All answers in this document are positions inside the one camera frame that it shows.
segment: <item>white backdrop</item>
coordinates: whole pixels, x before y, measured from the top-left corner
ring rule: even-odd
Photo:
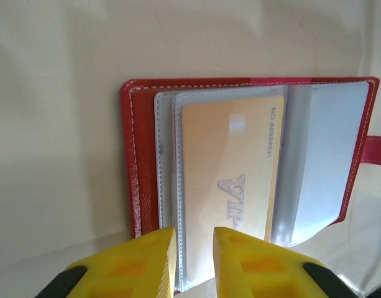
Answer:
[[[0,297],[129,239],[125,80],[349,75],[381,79],[381,0],[0,0]],[[295,250],[380,282],[381,167],[362,165],[347,220]]]

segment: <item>gold card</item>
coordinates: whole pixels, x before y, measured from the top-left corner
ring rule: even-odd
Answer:
[[[270,240],[284,99],[191,104],[182,111],[186,275],[214,276],[214,227]]]

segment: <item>red leather cover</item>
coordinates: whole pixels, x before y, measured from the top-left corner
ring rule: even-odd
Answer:
[[[377,135],[367,137],[361,162],[381,166],[381,137]]]
[[[139,237],[158,229],[158,195],[155,158],[154,97],[160,91],[231,88],[275,84],[330,84],[367,81],[369,92],[360,123],[351,171],[347,180],[341,213],[335,221],[345,219],[354,179],[359,168],[369,128],[379,80],[358,78],[190,78],[133,79],[120,90],[124,150],[131,204],[133,236]]]

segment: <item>white stitching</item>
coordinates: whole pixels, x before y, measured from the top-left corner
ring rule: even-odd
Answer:
[[[295,85],[295,84],[349,84],[349,83],[361,83],[361,82],[368,82],[373,84],[373,89],[375,89],[375,82],[371,80],[366,80],[366,81],[349,81],[349,82],[340,82],[340,81],[335,81],[335,82],[311,82],[311,81],[297,81],[297,82],[268,82],[268,83],[240,83],[240,84],[212,84],[212,85],[174,85],[174,86],[137,86],[133,87],[132,89],[129,90],[129,92],[133,91],[139,91],[139,90],[150,90],[150,89],[177,89],[177,88],[208,88],[208,87],[234,87],[234,86],[271,86],[271,85]]]
[[[270,89],[269,88],[260,88],[259,91],[269,91]],[[230,94],[230,93],[234,93],[234,94],[239,94],[239,93],[252,93],[252,92],[255,92],[254,89],[247,89],[247,90],[243,90],[243,89],[237,89],[237,88],[232,88],[230,90],[225,90],[225,91],[215,91],[216,94]],[[197,96],[205,96],[205,95],[208,95],[208,92],[206,93],[202,93],[202,92],[198,92],[197,93]]]
[[[363,160],[363,163],[373,163],[381,166],[381,160]]]
[[[372,80],[366,80],[366,82],[368,83],[372,83],[372,91],[371,91],[371,96],[373,97],[374,96],[374,92],[375,92],[375,81],[372,81]],[[356,153],[356,159],[355,159],[355,164],[353,165],[353,168],[352,168],[352,173],[351,173],[351,176],[349,178],[349,186],[351,187],[348,187],[346,189],[346,193],[345,193],[345,198],[344,198],[344,202],[342,202],[342,206],[343,208],[341,208],[341,212],[339,213],[339,217],[342,217],[344,215],[344,213],[346,212],[346,206],[348,205],[349,203],[349,200],[351,199],[351,189],[353,188],[353,184],[354,184],[354,178],[355,178],[355,175],[356,175],[356,164],[357,162],[361,161],[361,155],[360,155],[360,151],[362,149],[362,141],[363,141],[363,136],[365,135],[366,133],[366,128],[367,128],[367,123],[369,123],[369,121],[367,121],[367,119],[369,118],[369,114],[370,114],[370,110],[371,110],[371,107],[372,107],[372,103],[373,103],[373,100],[371,99],[370,102],[369,102],[369,105],[367,107],[367,110],[365,112],[365,121],[364,121],[364,125],[363,125],[363,128],[362,128],[362,133],[361,133],[361,140],[360,140],[360,143],[359,143],[359,147],[357,149],[357,153]]]
[[[175,102],[175,113],[174,113],[174,121],[175,121],[175,181],[176,181],[176,190],[177,190],[177,199],[175,200],[177,202],[177,237],[178,237],[178,269],[179,269],[179,283],[180,288],[183,289],[183,253],[182,253],[182,199],[181,199],[181,158],[180,158],[180,131],[178,131],[179,124],[180,124],[180,117],[178,113],[178,104]]]
[[[138,167],[137,167],[137,158],[136,158],[136,147],[135,147],[135,133],[134,133],[134,110],[132,108],[132,96],[131,96],[131,90],[129,91],[129,104],[131,107],[131,128],[132,128],[132,142],[134,144],[133,151],[134,151],[134,158],[135,158],[135,172],[136,172],[136,180],[139,183],[138,178]],[[136,208],[135,216],[139,219],[139,221],[135,221],[135,237],[140,237],[142,235],[142,218],[140,217],[140,202],[139,207]]]
[[[374,141],[380,141],[381,142],[381,137],[368,137],[367,140],[374,140]]]
[[[156,113],[156,117],[157,117],[157,121],[156,121],[156,130],[157,130],[157,170],[158,170],[158,180],[159,180],[159,183],[158,183],[158,209],[160,211],[160,218],[159,218],[159,221],[160,221],[160,228],[163,228],[163,202],[162,202],[162,183],[161,183],[161,179],[162,179],[162,176],[161,176],[161,158],[160,158],[160,146],[161,146],[161,141],[160,141],[160,98],[161,96],[159,96],[157,99],[156,99],[156,107],[155,107],[155,113]]]

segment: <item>red strap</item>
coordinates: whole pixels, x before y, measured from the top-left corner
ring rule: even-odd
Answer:
[[[375,135],[367,137],[361,162],[381,166],[381,137]]]

